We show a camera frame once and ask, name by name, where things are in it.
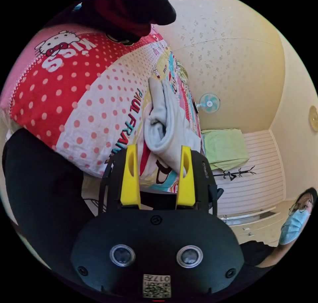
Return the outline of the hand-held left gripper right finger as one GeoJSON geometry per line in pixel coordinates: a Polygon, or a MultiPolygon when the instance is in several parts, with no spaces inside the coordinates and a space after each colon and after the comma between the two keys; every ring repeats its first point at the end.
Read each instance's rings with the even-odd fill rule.
{"type": "Polygon", "coordinates": [[[191,148],[182,146],[176,207],[193,207],[196,203],[191,148]]]}

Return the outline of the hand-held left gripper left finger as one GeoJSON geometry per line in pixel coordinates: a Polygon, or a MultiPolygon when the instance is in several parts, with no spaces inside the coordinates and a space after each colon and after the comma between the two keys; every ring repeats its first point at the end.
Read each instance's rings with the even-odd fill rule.
{"type": "Polygon", "coordinates": [[[123,207],[141,206],[137,158],[137,145],[129,145],[126,149],[122,189],[120,196],[120,202],[123,207]]]}

